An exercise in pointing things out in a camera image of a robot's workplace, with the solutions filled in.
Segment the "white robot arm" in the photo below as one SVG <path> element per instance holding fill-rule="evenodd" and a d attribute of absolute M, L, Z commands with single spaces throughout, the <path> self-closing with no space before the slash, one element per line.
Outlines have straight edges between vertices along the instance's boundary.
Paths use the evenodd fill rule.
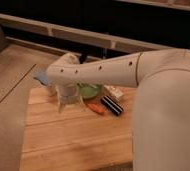
<path fill-rule="evenodd" d="M 80 64 L 70 53 L 47 68 L 64 104 L 78 83 L 137 89 L 132 106 L 134 171 L 190 171 L 190 50 L 139 52 Z"/>

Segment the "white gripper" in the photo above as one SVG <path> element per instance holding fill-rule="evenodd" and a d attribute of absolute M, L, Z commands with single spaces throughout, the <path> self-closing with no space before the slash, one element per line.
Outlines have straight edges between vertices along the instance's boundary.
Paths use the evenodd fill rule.
<path fill-rule="evenodd" d="M 72 105 L 80 100 L 79 88 L 76 84 L 57 85 L 58 110 L 62 112 L 66 105 Z"/>

